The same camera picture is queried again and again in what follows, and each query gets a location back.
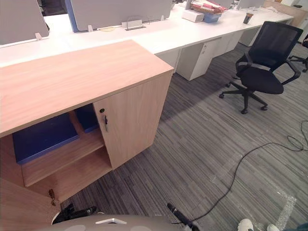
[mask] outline chair seat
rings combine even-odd
[[[268,94],[283,93],[283,85],[275,75],[267,70],[250,67],[241,73],[242,84],[251,89]]]

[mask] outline gray partition panel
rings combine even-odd
[[[49,35],[37,0],[0,0],[0,44]]]
[[[214,2],[229,9],[231,6],[232,0],[214,0]]]
[[[79,31],[120,25],[133,16],[142,21],[168,18],[172,0],[71,0]]]
[[[249,7],[260,7],[263,6],[265,0],[240,0],[237,8],[246,9]]]

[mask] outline chair base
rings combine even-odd
[[[259,103],[263,104],[264,106],[261,107],[261,110],[263,111],[267,111],[267,106],[268,104],[266,102],[264,102],[263,100],[261,100],[258,96],[256,96],[254,94],[255,91],[244,88],[234,82],[230,82],[226,84],[226,87],[230,87],[231,85],[235,86],[238,90],[229,90],[229,91],[223,91],[219,97],[221,99],[224,98],[225,94],[241,94],[242,96],[244,96],[244,109],[241,111],[242,114],[247,114],[248,113],[248,99],[249,97],[253,98],[254,100],[258,101]]]
[[[303,69],[303,72],[307,72],[307,70],[308,70],[308,57],[306,59],[304,59],[302,57],[292,55],[292,56],[289,57],[289,60],[291,62],[301,62],[302,64],[305,65],[305,69]]]

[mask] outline power cord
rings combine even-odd
[[[300,124],[300,130],[301,130],[301,132],[302,132],[302,134],[303,134],[303,137],[304,137],[304,139],[305,139],[305,141],[306,141],[306,145],[308,145],[308,137],[307,137],[307,134],[303,131],[303,124],[304,124],[305,122],[308,123],[308,120],[303,120],[303,121],[301,122],[301,124]],[[238,163],[237,166],[236,166],[236,170],[235,170],[235,172],[234,172],[231,185],[230,185],[230,187],[228,188],[228,190],[225,192],[225,194],[224,194],[221,198],[219,198],[219,199],[215,202],[215,204],[214,204],[206,213],[204,213],[203,215],[201,215],[201,216],[199,216],[199,217],[197,217],[197,218],[195,218],[195,219],[190,220],[189,222],[190,222],[190,223],[191,223],[191,222],[194,222],[194,221],[199,220],[199,219],[205,217],[206,215],[208,215],[208,214],[218,205],[218,203],[219,203],[219,202],[231,191],[231,188],[232,188],[232,186],[233,186],[233,184],[234,184],[234,181],[235,181],[235,177],[236,177],[237,170],[238,170],[238,168],[239,168],[241,162],[244,160],[244,158],[245,158],[246,156],[248,156],[249,154],[251,154],[253,151],[255,151],[255,150],[257,150],[257,149],[260,149],[260,148],[262,148],[262,147],[265,147],[265,146],[267,146],[267,145],[270,145],[270,144],[278,145],[278,146],[280,146],[280,147],[283,147],[283,148],[285,148],[285,149],[287,149],[287,150],[290,150],[290,151],[293,151],[293,152],[308,151],[308,149],[305,149],[305,148],[304,148],[303,143],[302,143],[301,141],[299,141],[297,138],[295,138],[295,137],[293,137],[293,136],[287,136],[287,139],[288,139],[289,143],[290,143],[294,148],[296,148],[296,149],[292,149],[292,148],[287,147],[287,146],[284,146],[284,145],[282,145],[282,144],[280,144],[280,143],[269,142],[269,143],[263,144],[263,145],[261,145],[261,146],[259,146],[259,147],[257,147],[257,148],[254,148],[254,149],[250,150],[249,152],[247,152],[245,155],[243,155],[242,158],[240,159],[239,163]],[[182,223],[183,223],[183,222],[177,222],[177,223],[171,223],[171,224],[182,224]]]

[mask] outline stack of papers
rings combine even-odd
[[[202,12],[223,13],[227,8],[208,0],[192,0],[191,7]]]

